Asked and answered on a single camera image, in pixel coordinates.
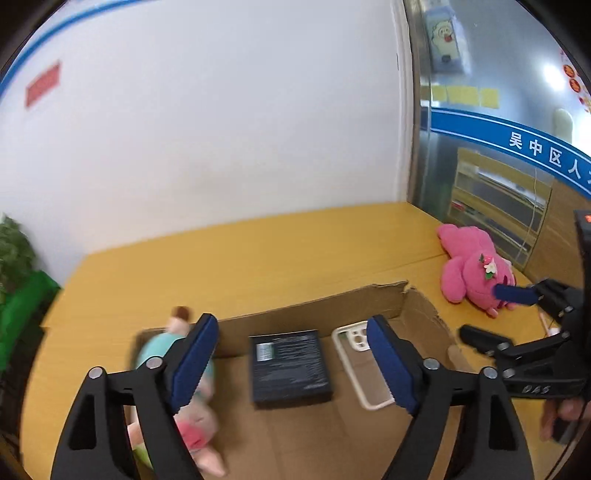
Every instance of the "metal screw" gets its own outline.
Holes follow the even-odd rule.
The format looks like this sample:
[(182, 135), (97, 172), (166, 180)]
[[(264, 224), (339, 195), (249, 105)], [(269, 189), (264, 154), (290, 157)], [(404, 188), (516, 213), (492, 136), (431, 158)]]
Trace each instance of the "metal screw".
[(146, 367), (149, 369), (158, 368), (160, 365), (162, 365), (162, 357), (159, 356), (152, 356), (146, 362)]
[(90, 378), (99, 378), (103, 374), (103, 369), (101, 367), (94, 367), (91, 368), (88, 372), (88, 376)]
[(496, 370), (492, 367), (484, 367), (482, 373), (486, 378), (496, 378)]
[(440, 367), (440, 364), (434, 358), (426, 358), (423, 360), (423, 365), (427, 370), (437, 370)]

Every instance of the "black box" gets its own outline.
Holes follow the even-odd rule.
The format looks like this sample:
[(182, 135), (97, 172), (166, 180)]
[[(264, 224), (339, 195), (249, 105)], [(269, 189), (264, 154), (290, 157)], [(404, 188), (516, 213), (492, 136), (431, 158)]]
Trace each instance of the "black box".
[(332, 399), (317, 330), (250, 339), (252, 400), (257, 408), (297, 407)]

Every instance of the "wooden table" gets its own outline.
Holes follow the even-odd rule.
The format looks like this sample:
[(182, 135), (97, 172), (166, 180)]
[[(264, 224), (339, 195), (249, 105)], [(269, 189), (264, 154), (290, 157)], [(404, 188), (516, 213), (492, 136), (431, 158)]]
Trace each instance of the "wooden table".
[[(88, 256), (49, 312), (25, 398), (24, 465), (48, 479), (57, 441), (89, 368), (128, 366), (139, 330), (162, 326), (175, 305), (224, 319), (336, 294), (372, 283), (409, 280), (452, 330), (464, 323), (526, 342), (543, 336), (535, 309), (492, 320), (439, 289), (447, 255), (439, 222), (408, 203), (296, 213), (190, 231)], [(520, 284), (527, 279), (517, 274)], [(475, 368), (487, 359), (463, 347)], [(539, 401), (515, 402), (537, 478), (560, 453), (538, 440)]]

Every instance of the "white label on box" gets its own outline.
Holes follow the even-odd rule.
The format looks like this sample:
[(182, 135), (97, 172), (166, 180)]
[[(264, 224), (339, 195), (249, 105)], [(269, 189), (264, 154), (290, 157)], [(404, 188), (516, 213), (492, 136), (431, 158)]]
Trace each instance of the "white label on box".
[(257, 343), (256, 361), (266, 362), (267, 360), (273, 360), (273, 343)]

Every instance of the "stuffed toy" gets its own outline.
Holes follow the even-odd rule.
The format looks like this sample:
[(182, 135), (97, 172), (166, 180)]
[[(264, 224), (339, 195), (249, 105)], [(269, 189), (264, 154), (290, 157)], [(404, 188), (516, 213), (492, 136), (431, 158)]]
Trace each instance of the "stuffed toy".
[(511, 262), (495, 251), (491, 237), (475, 226), (446, 223), (437, 229), (441, 245), (451, 257), (441, 274), (441, 292), (452, 303), (468, 297), (474, 305), (496, 318), (498, 310), (513, 303), (499, 301), (492, 293), (498, 283), (515, 285)]
[[(153, 337), (144, 345), (138, 355), (136, 368), (151, 356), (164, 356), (172, 344), (189, 334), (190, 310), (176, 307), (168, 320), (166, 331)], [(183, 438), (191, 457), (200, 470), (215, 476), (226, 475), (226, 468), (220, 454), (209, 441), (217, 432), (215, 413), (206, 404), (213, 395), (213, 365), (209, 361), (193, 398), (174, 416), (174, 421)], [(131, 446), (147, 465), (151, 466), (148, 452), (144, 445), (139, 421), (135, 420), (127, 427)]]

